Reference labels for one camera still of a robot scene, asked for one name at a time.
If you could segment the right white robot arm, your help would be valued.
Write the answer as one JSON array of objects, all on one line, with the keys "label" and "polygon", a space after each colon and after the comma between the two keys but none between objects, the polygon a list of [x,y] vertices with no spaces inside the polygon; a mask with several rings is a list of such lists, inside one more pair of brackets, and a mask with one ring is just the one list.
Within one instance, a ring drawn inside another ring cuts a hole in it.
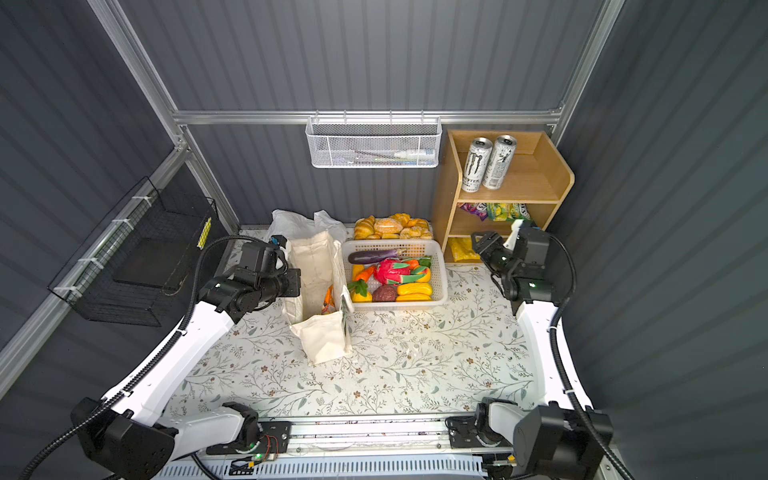
[{"label": "right white robot arm", "polygon": [[514,479],[592,479],[603,460],[617,465],[609,448],[611,421],[595,411],[580,384],[561,328],[576,288],[557,295],[546,277],[549,248],[562,242],[529,221],[516,220],[508,237],[475,232],[471,245],[510,303],[539,377],[539,391],[527,407],[483,399],[472,432],[485,446],[511,445]]}]

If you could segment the green snack bag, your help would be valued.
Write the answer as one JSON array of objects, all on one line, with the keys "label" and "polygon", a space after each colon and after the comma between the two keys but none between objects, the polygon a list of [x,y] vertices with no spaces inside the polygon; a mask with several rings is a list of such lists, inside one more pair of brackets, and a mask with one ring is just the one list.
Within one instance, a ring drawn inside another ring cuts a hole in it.
[{"label": "green snack bag", "polygon": [[487,203],[486,213],[493,222],[530,220],[531,216],[524,203]]}]

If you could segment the beige canvas tote bag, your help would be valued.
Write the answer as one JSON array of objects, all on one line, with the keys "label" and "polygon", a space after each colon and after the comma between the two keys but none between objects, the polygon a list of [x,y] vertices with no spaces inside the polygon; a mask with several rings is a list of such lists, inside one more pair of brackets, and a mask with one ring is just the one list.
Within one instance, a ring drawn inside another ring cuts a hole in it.
[{"label": "beige canvas tote bag", "polygon": [[327,231],[290,241],[289,265],[300,270],[300,295],[283,301],[291,333],[313,365],[353,353],[348,320],[354,311],[342,243]]}]

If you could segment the white plastic produce basket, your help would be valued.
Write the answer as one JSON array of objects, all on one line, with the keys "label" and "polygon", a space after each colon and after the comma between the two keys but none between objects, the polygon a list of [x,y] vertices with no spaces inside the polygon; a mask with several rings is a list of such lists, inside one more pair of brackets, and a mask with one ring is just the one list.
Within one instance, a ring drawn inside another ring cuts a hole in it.
[{"label": "white plastic produce basket", "polygon": [[434,240],[347,241],[342,260],[358,311],[430,309],[447,302],[447,270]]}]

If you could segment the white plastic grocery bag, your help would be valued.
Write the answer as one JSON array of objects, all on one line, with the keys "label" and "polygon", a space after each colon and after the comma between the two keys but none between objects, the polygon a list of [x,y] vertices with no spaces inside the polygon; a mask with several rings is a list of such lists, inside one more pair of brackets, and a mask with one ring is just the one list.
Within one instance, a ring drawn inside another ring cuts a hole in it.
[{"label": "white plastic grocery bag", "polygon": [[325,210],[316,211],[311,218],[296,212],[276,209],[272,212],[272,222],[267,230],[266,238],[283,236],[288,240],[309,239],[317,234],[327,232],[334,240],[347,240],[347,227]]}]

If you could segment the orange toy carrot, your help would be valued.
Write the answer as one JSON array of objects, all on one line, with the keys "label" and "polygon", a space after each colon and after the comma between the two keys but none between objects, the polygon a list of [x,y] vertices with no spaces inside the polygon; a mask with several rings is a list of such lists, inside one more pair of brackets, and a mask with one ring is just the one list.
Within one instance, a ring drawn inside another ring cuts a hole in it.
[{"label": "orange toy carrot", "polygon": [[365,268],[364,270],[361,270],[360,272],[358,272],[355,275],[354,280],[355,281],[367,282],[373,276],[375,271],[376,271],[376,266],[375,265],[371,265],[371,266]]}]

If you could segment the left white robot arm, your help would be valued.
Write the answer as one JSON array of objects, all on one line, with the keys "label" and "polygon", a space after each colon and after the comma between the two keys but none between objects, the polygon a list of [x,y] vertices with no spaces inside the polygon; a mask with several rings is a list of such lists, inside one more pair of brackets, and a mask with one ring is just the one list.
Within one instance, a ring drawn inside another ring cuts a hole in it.
[{"label": "left white robot arm", "polygon": [[239,263],[206,283],[195,279],[179,323],[142,363],[104,397],[72,411],[88,459],[122,479],[151,479],[169,462],[217,445],[252,455],[264,436],[258,413],[237,402],[173,419],[166,405],[208,350],[246,315],[300,294],[301,273],[290,267],[289,242],[243,237]]}]

